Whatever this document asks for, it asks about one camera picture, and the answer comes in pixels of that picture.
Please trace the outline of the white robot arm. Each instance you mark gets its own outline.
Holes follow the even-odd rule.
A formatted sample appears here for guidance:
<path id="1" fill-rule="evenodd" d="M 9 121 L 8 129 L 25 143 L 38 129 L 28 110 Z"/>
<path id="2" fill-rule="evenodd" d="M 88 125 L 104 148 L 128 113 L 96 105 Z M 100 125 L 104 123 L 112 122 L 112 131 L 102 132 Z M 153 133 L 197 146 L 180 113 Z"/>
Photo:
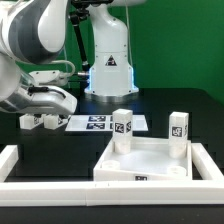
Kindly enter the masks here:
<path id="1" fill-rule="evenodd" d="M 109 7 L 132 6 L 137 0 L 0 1 L 0 111 L 59 114 L 75 112 L 77 99 L 57 84 L 36 81 L 16 63 L 53 63 L 63 49 L 66 28 L 75 16 L 71 5 L 90 16 L 95 62 L 88 69 L 85 94 L 102 101 L 136 93 L 128 62 L 128 29 L 108 13 Z"/>

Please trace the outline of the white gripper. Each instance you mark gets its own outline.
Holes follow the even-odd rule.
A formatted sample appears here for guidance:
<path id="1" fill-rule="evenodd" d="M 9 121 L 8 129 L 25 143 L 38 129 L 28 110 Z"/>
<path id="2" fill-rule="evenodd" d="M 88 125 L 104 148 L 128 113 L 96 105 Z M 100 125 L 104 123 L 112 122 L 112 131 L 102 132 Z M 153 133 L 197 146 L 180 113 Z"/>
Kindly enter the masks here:
<path id="1" fill-rule="evenodd" d="M 72 115 L 76 107 L 77 99 L 56 86 L 19 87 L 0 95 L 0 111 L 5 113 Z"/>

